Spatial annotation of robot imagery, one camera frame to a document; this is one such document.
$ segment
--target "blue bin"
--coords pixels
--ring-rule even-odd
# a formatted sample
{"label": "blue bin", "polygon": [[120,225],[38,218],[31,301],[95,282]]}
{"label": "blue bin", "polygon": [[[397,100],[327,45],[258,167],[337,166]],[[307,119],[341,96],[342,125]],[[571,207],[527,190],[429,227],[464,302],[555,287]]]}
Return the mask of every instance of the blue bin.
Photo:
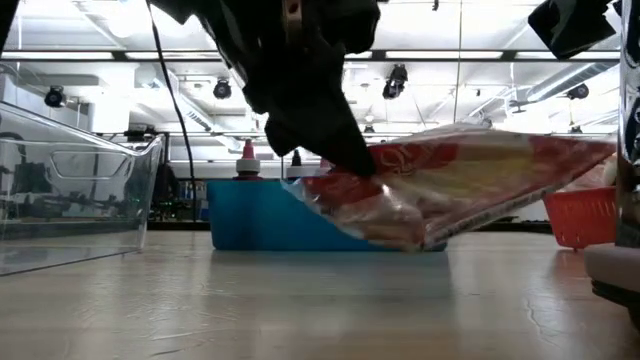
{"label": "blue bin", "polygon": [[342,232],[278,181],[210,181],[207,199],[217,250],[385,250]]}

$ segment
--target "red and white packaging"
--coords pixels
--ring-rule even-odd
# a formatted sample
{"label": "red and white packaging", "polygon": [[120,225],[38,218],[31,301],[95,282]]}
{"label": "red and white packaging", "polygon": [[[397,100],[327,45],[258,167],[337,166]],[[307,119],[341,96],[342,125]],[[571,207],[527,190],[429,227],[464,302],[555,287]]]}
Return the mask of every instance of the red and white packaging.
{"label": "red and white packaging", "polygon": [[562,189],[615,151],[610,142],[441,127],[370,151],[376,176],[333,169],[288,189],[372,243],[428,249]]}

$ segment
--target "table surface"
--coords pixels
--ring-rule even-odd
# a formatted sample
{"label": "table surface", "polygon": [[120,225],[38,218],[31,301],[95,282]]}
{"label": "table surface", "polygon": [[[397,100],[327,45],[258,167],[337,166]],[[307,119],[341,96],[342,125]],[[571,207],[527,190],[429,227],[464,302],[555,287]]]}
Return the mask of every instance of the table surface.
{"label": "table surface", "polygon": [[640,359],[625,309],[552,237],[445,253],[225,253],[151,232],[128,254],[0,278],[2,360]]}

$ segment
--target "transparent container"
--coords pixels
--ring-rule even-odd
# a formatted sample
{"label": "transparent container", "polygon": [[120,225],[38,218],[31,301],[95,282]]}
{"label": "transparent container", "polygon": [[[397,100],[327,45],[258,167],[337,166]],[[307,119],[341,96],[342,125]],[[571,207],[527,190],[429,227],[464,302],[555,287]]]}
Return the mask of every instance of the transparent container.
{"label": "transparent container", "polygon": [[0,275],[141,249],[161,145],[135,151],[0,103]]}

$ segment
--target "red basket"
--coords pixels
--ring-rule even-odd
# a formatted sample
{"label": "red basket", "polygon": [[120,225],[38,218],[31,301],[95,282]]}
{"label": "red basket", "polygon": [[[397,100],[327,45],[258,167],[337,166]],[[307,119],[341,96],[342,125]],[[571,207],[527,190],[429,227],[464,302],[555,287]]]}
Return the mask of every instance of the red basket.
{"label": "red basket", "polygon": [[551,194],[544,205],[558,245],[584,249],[615,241],[615,187]]}

